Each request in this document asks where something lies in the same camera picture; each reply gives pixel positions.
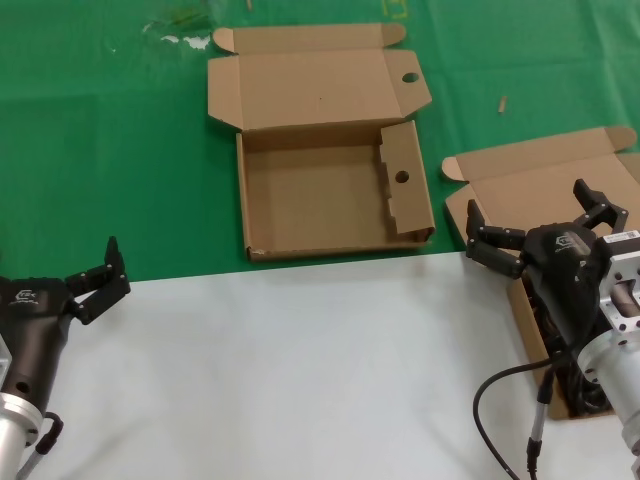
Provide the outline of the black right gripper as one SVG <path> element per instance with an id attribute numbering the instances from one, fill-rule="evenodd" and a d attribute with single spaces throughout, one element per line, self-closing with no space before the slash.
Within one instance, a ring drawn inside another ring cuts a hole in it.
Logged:
<path id="1" fill-rule="evenodd" d="M 600 265 L 591 255 L 597 235 L 606 224 L 612 233 L 624 231 L 628 212 L 583 179 L 573 194 L 584 210 L 574 223 L 553 223 L 530 230 L 490 226 L 475 200 L 467 205 L 466 256 L 509 278 L 526 273 L 534 292 L 569 346 L 584 346 L 596 330 L 599 310 Z"/>

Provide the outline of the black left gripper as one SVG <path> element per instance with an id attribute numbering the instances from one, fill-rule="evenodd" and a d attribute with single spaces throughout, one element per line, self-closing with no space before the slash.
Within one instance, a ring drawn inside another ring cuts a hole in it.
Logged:
<path id="1" fill-rule="evenodd" d="M 1 391 L 45 408 L 67 344 L 72 315 L 89 325 L 130 292 L 115 236 L 107 242 L 102 265 L 64 281 L 2 278 L 1 337 L 12 360 Z"/>

